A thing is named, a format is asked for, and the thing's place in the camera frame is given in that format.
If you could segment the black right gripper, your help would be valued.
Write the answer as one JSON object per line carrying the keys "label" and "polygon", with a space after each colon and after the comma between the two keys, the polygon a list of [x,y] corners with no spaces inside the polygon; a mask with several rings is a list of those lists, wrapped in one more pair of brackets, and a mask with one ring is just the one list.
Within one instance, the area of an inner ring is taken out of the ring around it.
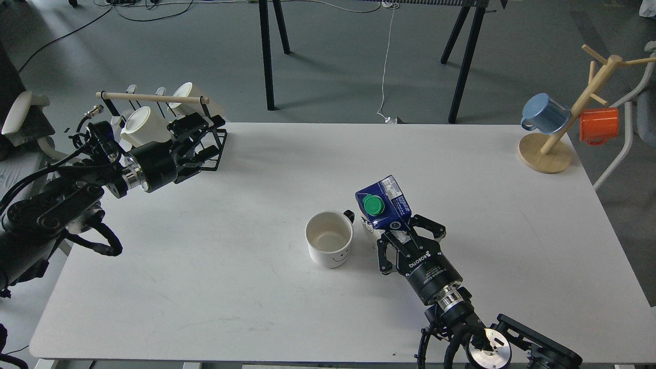
{"label": "black right gripper", "polygon": [[[429,231],[432,239],[419,236],[415,228]],[[395,271],[387,258],[387,249],[397,252],[396,270],[404,276],[424,305],[437,304],[449,288],[458,288],[462,276],[441,252],[440,241],[446,236],[446,227],[416,214],[410,218],[410,237],[402,243],[396,234],[387,233],[377,240],[379,270],[383,275]]]}

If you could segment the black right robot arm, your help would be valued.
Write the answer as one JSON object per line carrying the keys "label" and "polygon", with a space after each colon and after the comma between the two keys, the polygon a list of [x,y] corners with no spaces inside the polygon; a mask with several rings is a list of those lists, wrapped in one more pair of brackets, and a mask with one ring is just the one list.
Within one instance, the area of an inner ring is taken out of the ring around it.
{"label": "black right robot arm", "polygon": [[471,293],[462,285],[462,276],[441,250],[445,226],[421,215],[393,220],[384,225],[373,222],[377,236],[379,269],[403,276],[425,311],[428,326],[420,332],[415,359],[426,366],[431,338],[447,341],[443,367],[453,367],[461,348],[468,368],[507,368],[513,347],[527,354],[528,368],[579,368],[583,359],[566,346],[500,314],[497,322],[485,325],[474,310]]}

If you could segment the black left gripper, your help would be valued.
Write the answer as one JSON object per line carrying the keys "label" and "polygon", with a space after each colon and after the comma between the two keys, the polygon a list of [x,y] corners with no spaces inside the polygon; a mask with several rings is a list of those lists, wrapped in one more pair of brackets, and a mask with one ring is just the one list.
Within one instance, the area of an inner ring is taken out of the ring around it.
{"label": "black left gripper", "polygon": [[179,115],[168,124],[171,140],[150,142],[129,150],[126,162],[138,166],[146,192],[154,192],[169,183],[178,184],[199,171],[217,171],[222,148],[211,145],[196,150],[199,141],[211,130],[227,123],[221,115],[209,118],[198,114]]}

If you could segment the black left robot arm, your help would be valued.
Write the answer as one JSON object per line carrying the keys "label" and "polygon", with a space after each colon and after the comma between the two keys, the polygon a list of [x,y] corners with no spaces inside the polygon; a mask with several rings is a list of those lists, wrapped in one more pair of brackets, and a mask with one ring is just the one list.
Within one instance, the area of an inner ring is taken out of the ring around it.
{"label": "black left robot arm", "polygon": [[[166,124],[169,137],[124,150],[107,121],[72,136],[72,154],[14,184],[2,197],[2,297],[10,287],[41,278],[68,240],[97,254],[124,249],[103,222],[105,191],[122,198],[133,188],[154,192],[202,171],[216,171],[227,131],[220,115],[189,114]],[[215,165],[206,166],[207,161]]]}

